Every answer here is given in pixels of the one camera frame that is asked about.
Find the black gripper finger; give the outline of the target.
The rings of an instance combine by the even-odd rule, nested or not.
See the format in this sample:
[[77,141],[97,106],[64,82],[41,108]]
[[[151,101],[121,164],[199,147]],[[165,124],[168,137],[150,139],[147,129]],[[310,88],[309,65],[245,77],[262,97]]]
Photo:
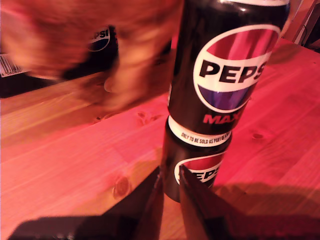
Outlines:
[[185,166],[179,167],[180,206],[188,240],[269,240],[268,221],[245,215],[219,197]]
[[155,168],[128,196],[102,216],[105,240],[158,240],[164,210],[161,170]]

